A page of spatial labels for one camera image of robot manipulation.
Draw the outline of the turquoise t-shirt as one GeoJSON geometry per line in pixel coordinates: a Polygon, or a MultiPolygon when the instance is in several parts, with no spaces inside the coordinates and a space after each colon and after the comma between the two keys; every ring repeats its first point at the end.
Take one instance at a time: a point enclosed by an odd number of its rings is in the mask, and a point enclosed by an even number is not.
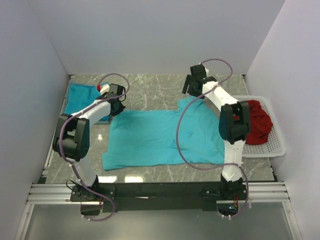
{"type": "Polygon", "coordinates": [[[223,164],[219,120],[202,99],[187,97],[174,110],[125,110],[110,124],[104,170],[126,167],[223,164]]]}

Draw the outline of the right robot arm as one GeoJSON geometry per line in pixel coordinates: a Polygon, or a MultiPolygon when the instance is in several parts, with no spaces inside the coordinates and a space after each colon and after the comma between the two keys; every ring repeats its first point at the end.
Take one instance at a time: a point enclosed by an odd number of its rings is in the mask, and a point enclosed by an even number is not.
{"type": "Polygon", "coordinates": [[[246,192],[243,185],[243,148],[251,131],[250,108],[219,86],[213,76],[207,76],[203,64],[190,67],[182,93],[201,99],[208,98],[220,111],[218,130],[224,140],[224,164],[219,194],[226,200],[246,192]]]}

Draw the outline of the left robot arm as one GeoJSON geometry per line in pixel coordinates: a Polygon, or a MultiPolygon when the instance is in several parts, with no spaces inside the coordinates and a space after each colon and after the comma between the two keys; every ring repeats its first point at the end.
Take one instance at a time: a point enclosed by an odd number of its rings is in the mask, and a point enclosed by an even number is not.
{"type": "Polygon", "coordinates": [[[125,109],[121,98],[125,98],[130,89],[114,83],[97,88],[99,96],[89,106],[59,116],[52,143],[52,149],[73,170],[76,183],[88,201],[94,201],[100,195],[98,176],[88,157],[91,127],[105,116],[121,113],[125,109]]]}

